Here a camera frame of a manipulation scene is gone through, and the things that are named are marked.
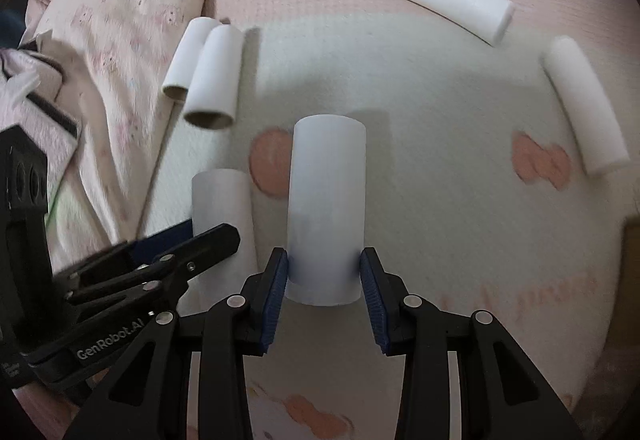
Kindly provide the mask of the pink Hello Kitty bedsheet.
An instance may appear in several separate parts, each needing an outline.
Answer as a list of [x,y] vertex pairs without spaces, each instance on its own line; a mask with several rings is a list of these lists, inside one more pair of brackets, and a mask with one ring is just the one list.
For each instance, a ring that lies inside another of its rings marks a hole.
[[[31,32],[49,1],[29,0]],[[492,46],[408,0],[204,0],[198,17],[244,33],[236,117],[201,129],[171,100],[136,237],[190,215],[198,172],[246,170],[259,135],[352,117],[368,137],[366,241],[385,267],[445,310],[494,312],[574,408],[611,321],[639,168],[585,174],[541,55],[556,36],[579,44],[637,156],[639,5],[510,1]]]

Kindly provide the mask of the pink white folded cloth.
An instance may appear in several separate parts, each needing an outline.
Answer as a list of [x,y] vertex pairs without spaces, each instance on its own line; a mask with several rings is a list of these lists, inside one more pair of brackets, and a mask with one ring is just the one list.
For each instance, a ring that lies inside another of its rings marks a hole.
[[1,128],[19,125],[46,154],[47,201],[52,207],[79,143],[81,122],[55,104],[62,67],[40,53],[1,51]]

